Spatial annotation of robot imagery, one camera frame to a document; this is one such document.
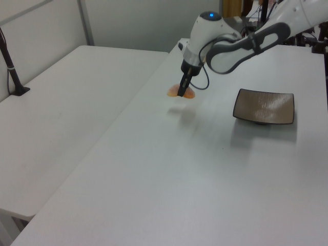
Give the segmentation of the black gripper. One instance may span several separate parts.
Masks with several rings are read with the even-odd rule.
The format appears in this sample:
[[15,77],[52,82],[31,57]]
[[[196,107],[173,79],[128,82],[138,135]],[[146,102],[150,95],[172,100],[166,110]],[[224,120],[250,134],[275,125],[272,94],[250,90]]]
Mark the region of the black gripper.
[[181,71],[184,73],[181,82],[179,84],[178,96],[180,97],[192,97],[192,90],[189,87],[191,77],[197,76],[201,71],[202,66],[190,65],[185,60],[182,61]]

